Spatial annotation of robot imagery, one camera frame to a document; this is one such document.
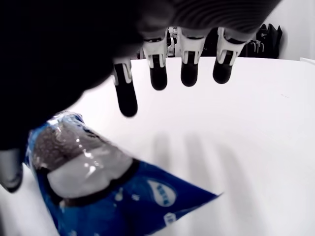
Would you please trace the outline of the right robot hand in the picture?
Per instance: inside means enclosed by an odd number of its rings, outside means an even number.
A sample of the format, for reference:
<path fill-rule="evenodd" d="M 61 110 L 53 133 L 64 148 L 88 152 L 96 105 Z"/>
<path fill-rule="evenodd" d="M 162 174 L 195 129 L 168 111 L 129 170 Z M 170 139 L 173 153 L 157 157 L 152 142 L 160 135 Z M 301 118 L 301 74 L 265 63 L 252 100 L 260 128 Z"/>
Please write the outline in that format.
<path fill-rule="evenodd" d="M 276 0 L 3 0 L 0 183 L 19 189 L 28 133 L 103 83 L 113 60 L 169 26 L 255 32 Z"/>

